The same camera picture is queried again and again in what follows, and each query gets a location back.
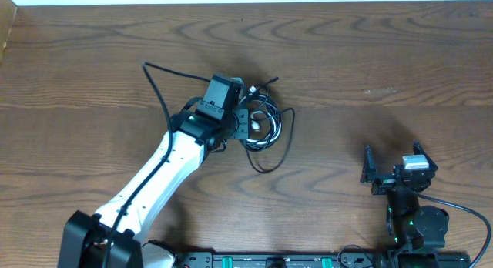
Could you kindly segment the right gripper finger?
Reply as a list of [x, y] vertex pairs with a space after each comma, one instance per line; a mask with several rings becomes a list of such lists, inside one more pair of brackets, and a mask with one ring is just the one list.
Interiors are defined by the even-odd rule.
[[414, 140], [413, 142], [413, 151], [415, 155], [423, 155], [425, 159], [428, 161], [428, 169], [436, 172], [438, 170], [438, 166], [436, 163], [431, 159], [431, 157], [424, 151], [422, 145], [419, 143], [418, 140]]
[[373, 156], [373, 149], [366, 146], [364, 149], [364, 164], [361, 172], [360, 182], [371, 183], [376, 176], [376, 164]]

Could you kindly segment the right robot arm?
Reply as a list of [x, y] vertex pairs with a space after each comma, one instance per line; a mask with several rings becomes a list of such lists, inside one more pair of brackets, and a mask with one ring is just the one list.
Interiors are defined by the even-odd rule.
[[437, 165], [415, 141], [413, 154], [390, 173], [379, 173], [373, 149], [364, 149], [361, 182], [371, 184], [374, 195], [387, 197], [387, 231], [395, 248], [375, 256], [376, 267], [439, 267], [438, 250], [445, 246], [449, 215], [436, 206], [422, 206], [418, 197], [431, 185]]

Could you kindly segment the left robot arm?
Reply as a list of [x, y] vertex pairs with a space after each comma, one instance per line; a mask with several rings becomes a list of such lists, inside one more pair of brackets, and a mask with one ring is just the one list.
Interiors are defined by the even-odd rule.
[[229, 139], [249, 135], [250, 114], [239, 106], [198, 101], [169, 119], [169, 130], [147, 163], [92, 215], [65, 224], [60, 267], [171, 267], [175, 255], [147, 243], [151, 225], [181, 183]]

